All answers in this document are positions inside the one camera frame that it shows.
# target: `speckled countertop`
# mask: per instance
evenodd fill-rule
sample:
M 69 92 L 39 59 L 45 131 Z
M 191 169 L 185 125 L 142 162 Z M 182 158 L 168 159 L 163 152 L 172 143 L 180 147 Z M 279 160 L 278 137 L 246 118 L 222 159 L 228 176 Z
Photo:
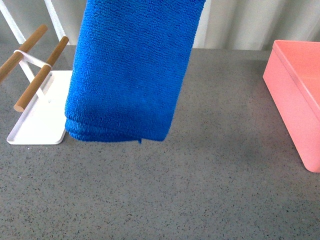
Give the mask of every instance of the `speckled countertop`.
M 0 65 L 16 48 L 0 44 Z M 0 239 L 319 239 L 320 174 L 262 79 L 269 55 L 193 50 L 167 139 L 142 144 L 8 144 L 28 85 L 18 66 L 0 85 Z

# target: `wooden dowel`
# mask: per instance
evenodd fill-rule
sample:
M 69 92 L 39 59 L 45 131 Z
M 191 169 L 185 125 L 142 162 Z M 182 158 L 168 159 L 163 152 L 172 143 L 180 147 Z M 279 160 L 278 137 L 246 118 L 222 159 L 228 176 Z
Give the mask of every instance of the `wooden dowel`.
M 29 52 L 30 49 L 39 41 L 39 39 L 46 33 L 47 30 L 48 27 L 42 24 L 18 49 L 25 53 Z M 23 57 L 24 55 L 21 52 L 16 51 L 0 67 L 0 83 L 11 73 L 11 71 L 18 65 Z
M 65 49 L 68 42 L 69 39 L 66 36 L 64 36 L 59 42 L 59 44 L 56 46 L 56 48 L 53 50 L 50 57 L 46 61 L 49 65 L 51 65 L 51 67 L 53 67 L 53 65 L 56 63 L 57 59 L 61 55 L 62 51 Z M 21 95 L 19 100 L 14 105 L 14 110 L 16 110 L 17 112 L 23 112 L 26 109 L 27 105 L 34 97 L 37 90 L 40 88 L 41 84 L 46 79 L 47 75 L 50 73 L 51 67 L 48 65 L 44 65 L 40 69 L 38 74 L 34 77 L 33 81 L 26 88 L 24 93 Z

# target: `microfiber towel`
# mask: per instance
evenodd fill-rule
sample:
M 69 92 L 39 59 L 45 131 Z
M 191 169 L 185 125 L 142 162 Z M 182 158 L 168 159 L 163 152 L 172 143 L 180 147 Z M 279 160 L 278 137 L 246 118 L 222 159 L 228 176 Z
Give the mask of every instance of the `microfiber towel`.
M 163 141 L 205 0 L 88 0 L 65 105 L 81 141 Z

